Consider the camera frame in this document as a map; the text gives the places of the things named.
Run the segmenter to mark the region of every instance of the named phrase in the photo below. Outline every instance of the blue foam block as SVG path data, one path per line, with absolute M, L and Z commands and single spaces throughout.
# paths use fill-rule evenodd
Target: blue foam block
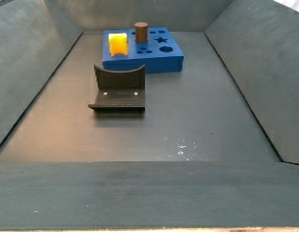
M 111 56 L 108 35 L 127 33 L 129 54 Z M 148 29 L 149 41 L 136 43 L 135 29 L 103 32 L 103 64 L 112 71 L 128 71 L 145 64 L 147 73 L 179 72 L 183 70 L 184 54 L 166 27 Z

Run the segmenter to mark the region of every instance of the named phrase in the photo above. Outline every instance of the gray metal wall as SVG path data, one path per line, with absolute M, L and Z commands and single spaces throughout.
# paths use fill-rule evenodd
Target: gray metal wall
M 299 13 L 236 0 L 206 33 L 280 156 L 299 163 Z
M 55 0 L 85 31 L 131 28 L 135 22 L 172 31 L 204 31 L 234 0 Z
M 0 6 L 0 144 L 81 33 L 49 0 Z

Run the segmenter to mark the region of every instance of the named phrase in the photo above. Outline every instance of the black plastic part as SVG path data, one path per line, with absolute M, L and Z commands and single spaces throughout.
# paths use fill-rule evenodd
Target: black plastic part
M 97 77 L 95 111 L 145 110 L 145 65 L 128 72 L 113 72 L 95 66 Z

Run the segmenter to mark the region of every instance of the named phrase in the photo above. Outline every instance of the circular hole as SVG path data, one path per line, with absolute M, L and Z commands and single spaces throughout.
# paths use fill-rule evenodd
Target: circular hole
M 172 47 L 164 46 L 164 47 L 160 48 L 160 50 L 162 50 L 164 53 L 170 53 L 170 52 L 174 51 L 174 48 L 172 48 Z

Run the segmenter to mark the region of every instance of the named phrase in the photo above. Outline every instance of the gray floor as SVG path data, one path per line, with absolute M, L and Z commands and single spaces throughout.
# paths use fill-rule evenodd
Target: gray floor
M 147 75 L 147 111 L 101 114 L 93 64 L 101 36 L 83 35 L 0 149 L 0 162 L 279 161 L 202 33 L 175 33 L 183 72 Z
M 184 72 L 148 75 L 144 118 L 99 118 L 100 37 L 83 36 L 0 150 L 0 230 L 299 227 L 299 166 L 278 161 L 203 34 L 175 38 Z

